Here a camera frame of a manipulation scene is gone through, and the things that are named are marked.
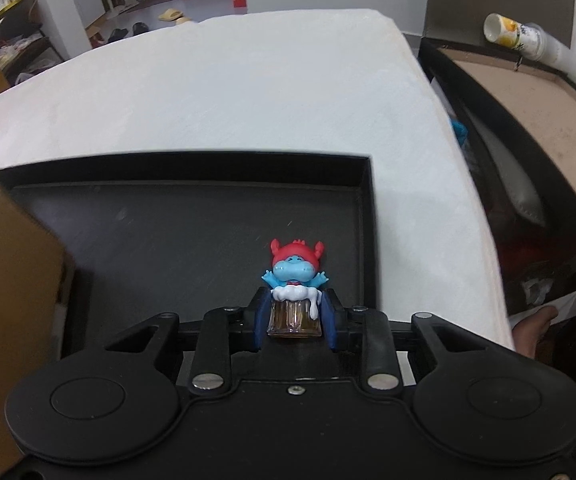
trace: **white sheet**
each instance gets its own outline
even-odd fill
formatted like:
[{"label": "white sheet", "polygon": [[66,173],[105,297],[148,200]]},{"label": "white sheet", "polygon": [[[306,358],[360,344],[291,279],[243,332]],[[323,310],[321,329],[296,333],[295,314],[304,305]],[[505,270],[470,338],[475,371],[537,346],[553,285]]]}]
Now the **white sheet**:
[{"label": "white sheet", "polygon": [[380,307],[512,345],[492,238],[448,117],[373,10],[225,16],[97,48],[0,95],[0,168],[145,150],[370,155]]}]

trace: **white floor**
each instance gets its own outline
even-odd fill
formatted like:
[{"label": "white floor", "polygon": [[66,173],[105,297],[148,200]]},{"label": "white floor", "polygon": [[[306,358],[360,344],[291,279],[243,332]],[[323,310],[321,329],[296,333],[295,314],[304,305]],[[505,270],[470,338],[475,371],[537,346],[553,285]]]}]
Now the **white floor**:
[{"label": "white floor", "polygon": [[145,9],[124,12],[110,18],[101,26],[101,35],[107,40],[114,28],[127,28],[128,37],[132,36],[132,25],[137,22],[145,23],[150,30],[173,27],[175,22],[162,22],[158,18],[159,14],[171,8],[181,10],[185,16],[195,22],[202,22],[216,16],[245,14],[246,12],[246,9],[235,9],[232,6],[232,0],[172,0]]}]

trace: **amber liquid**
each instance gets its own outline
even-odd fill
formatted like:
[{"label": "amber liquid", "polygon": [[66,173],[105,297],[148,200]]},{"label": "amber liquid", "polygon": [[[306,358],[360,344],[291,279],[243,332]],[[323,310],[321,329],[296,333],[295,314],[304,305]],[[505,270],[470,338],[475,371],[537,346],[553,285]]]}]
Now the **amber liquid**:
[{"label": "amber liquid", "polygon": [[268,335],[275,337],[319,337],[321,323],[310,317],[310,300],[271,303]]}]

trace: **brown box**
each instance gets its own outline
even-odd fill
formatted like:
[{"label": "brown box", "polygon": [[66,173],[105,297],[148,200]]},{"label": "brown box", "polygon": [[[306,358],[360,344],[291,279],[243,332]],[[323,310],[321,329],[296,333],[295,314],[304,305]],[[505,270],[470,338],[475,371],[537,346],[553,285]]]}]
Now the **brown box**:
[{"label": "brown box", "polygon": [[576,193],[576,90],[561,76],[515,62],[440,49],[516,118]]},{"label": "brown box", "polygon": [[66,253],[0,187],[0,473],[21,457],[4,420],[9,391],[48,362]]}]

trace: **person's hand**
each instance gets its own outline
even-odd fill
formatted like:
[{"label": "person's hand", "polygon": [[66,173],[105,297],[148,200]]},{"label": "person's hand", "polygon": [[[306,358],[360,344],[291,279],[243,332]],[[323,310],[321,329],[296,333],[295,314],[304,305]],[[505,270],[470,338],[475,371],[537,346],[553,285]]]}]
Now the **person's hand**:
[{"label": "person's hand", "polygon": [[516,351],[525,357],[534,359],[536,344],[546,334],[550,328],[550,322],[558,314],[559,311],[555,306],[546,305],[519,321],[512,329],[512,339],[514,339]]}]

